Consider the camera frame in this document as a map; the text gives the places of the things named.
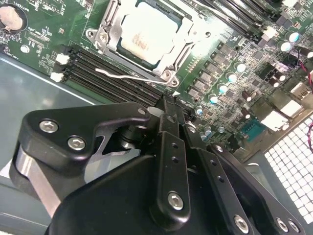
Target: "silver screw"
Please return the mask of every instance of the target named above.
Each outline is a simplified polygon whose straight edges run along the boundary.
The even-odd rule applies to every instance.
[[[165,79],[169,79],[171,76],[172,76],[171,71],[169,71],[169,70],[165,70],[165,71],[164,71],[163,77],[164,77]]]
[[[142,114],[142,115],[145,115],[145,114],[146,114],[146,112],[145,112],[144,110],[142,110],[142,109],[138,109],[138,112],[139,112],[140,114]]]
[[[216,145],[215,147],[216,147],[216,149],[217,149],[219,152],[223,153],[223,148],[222,148],[222,147],[220,147],[219,145]]]
[[[296,226],[296,224],[292,221],[292,220],[288,220],[288,223],[290,224],[290,226],[297,232],[300,232],[300,229],[298,228],[298,226]]]
[[[67,141],[67,143],[71,149],[74,149],[76,151],[83,150],[86,147],[86,144],[83,141],[83,139],[79,137],[72,137]]]
[[[102,43],[107,43],[109,40],[107,33],[100,33],[99,37]]]
[[[88,36],[89,38],[92,38],[92,37],[93,37],[93,32],[92,32],[92,31],[87,31],[87,36]]]
[[[195,132],[196,132],[196,129],[193,128],[192,126],[189,126],[188,129],[189,129],[189,131],[191,131],[192,133],[195,133]]]
[[[280,218],[277,218],[277,223],[279,225],[279,227],[284,231],[284,232],[288,232],[288,227],[287,225],[280,219]]]
[[[42,131],[47,132],[47,133],[54,133],[59,129],[58,124],[56,124],[53,121],[42,121],[39,123],[39,127]]]
[[[171,192],[168,195],[168,202],[177,211],[182,210],[182,208],[184,207],[184,202],[182,198],[177,193],[174,192]]]
[[[241,216],[235,215],[234,221],[235,221],[236,226],[238,227],[238,229],[240,229],[241,232],[243,232],[244,234],[249,233],[248,224],[245,222],[244,219],[241,218]]]

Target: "cpu socket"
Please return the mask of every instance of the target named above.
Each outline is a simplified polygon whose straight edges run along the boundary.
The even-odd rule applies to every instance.
[[[177,71],[210,32],[203,16],[181,0],[111,0],[99,28],[86,36],[135,77],[177,87]]]

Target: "white grid vent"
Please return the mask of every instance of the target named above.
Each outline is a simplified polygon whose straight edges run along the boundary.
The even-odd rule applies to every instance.
[[[313,115],[265,154],[308,224],[313,222],[313,153],[307,136],[312,122]]]

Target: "motherboard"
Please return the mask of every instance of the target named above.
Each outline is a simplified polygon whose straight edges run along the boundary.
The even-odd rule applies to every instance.
[[[312,93],[313,0],[0,0],[6,55],[103,103],[177,98],[233,152]]]

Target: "electrolytic capacitor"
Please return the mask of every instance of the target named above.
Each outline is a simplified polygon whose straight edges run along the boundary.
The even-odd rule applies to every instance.
[[[209,94],[208,99],[211,104],[216,104],[217,102],[219,102],[219,99],[215,94]]]
[[[200,137],[201,137],[201,140],[205,141],[206,140],[206,135],[204,132],[201,132],[200,133]]]
[[[245,119],[249,119],[251,117],[251,114],[249,113],[249,111],[246,108],[242,108],[241,113],[245,117]]]
[[[201,116],[203,114],[203,109],[201,105],[198,105],[196,108],[196,114],[198,114],[199,116]]]
[[[274,75],[274,77],[281,82],[286,80],[286,76],[283,75],[280,71],[277,71],[276,74]]]
[[[297,32],[288,32],[285,35],[285,39],[289,42],[295,43],[300,39],[300,34]]]
[[[234,65],[235,70],[237,70],[238,72],[244,72],[246,71],[246,65],[242,62],[237,62]]]
[[[250,96],[250,94],[246,91],[243,91],[241,93],[241,96],[247,101],[247,102],[250,102],[252,100],[252,97]]]
[[[228,91],[228,87],[224,83],[218,84],[217,88],[219,89],[220,93],[222,93],[222,94],[224,94]]]
[[[237,75],[232,72],[229,72],[226,77],[230,83],[235,83],[237,81]]]
[[[269,81],[268,81],[268,83],[270,83],[273,87],[278,87],[279,86],[279,81],[276,79],[276,78],[274,78],[274,77],[272,77]]]
[[[212,134],[212,128],[211,128],[210,126],[206,126],[206,127],[204,128],[204,133],[205,133],[206,136],[211,136],[211,134]]]
[[[300,55],[304,55],[307,58],[313,57],[313,51],[311,51],[305,47],[296,47],[296,49],[299,51]]]
[[[277,43],[277,47],[281,50],[281,51],[289,51],[291,49],[291,44],[290,42],[285,42],[285,41],[280,41]]]
[[[217,128],[217,131],[222,134],[225,132],[225,128],[223,126],[220,126],[219,128]]]

